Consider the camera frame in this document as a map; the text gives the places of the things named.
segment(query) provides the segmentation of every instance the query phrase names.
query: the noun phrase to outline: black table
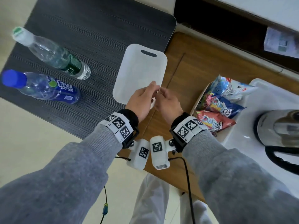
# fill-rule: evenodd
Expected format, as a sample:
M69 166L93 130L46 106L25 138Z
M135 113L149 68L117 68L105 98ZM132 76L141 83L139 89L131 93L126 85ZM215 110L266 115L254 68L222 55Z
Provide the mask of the black table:
M124 105L112 90L128 45L138 43L164 51L176 27L175 18L134 0L38 0L25 28L66 47L87 63L87 80L77 80L36 58L16 44L4 70L40 72L80 88L79 103L42 101L0 84L0 97L81 139L103 118Z

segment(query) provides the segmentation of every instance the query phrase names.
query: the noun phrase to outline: screw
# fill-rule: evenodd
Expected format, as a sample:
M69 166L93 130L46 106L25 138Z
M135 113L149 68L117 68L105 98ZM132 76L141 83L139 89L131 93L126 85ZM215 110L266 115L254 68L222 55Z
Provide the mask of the screw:
M174 146L173 139L171 139L171 140L168 142L168 144L169 144L171 147Z

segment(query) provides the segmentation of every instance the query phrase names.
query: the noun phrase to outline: blue bottle cap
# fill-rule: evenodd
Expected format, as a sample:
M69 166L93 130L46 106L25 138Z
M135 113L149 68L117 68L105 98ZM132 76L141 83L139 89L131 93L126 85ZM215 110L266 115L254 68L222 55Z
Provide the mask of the blue bottle cap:
M2 74L2 83L13 88L23 88L26 86L27 77L24 73L15 70L6 70Z

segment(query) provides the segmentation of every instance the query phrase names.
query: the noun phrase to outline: stainless steel kettle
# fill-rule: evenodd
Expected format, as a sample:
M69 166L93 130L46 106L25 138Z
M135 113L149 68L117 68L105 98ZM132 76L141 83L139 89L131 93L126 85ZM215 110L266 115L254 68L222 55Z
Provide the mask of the stainless steel kettle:
M254 134L265 146L268 158L281 168L299 175L299 165L284 161L274 152L299 154L299 110L272 110L254 123Z

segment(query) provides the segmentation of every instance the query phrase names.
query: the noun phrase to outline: gray sleeve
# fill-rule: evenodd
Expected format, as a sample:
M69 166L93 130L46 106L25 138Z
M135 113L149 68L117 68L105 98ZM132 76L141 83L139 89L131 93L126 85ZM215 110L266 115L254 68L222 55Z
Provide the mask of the gray sleeve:
M103 125L81 143L67 144L43 169L0 188L0 223L82 223L121 148Z
M208 131L184 148L208 206L219 223L299 223L299 199L237 149L225 149Z

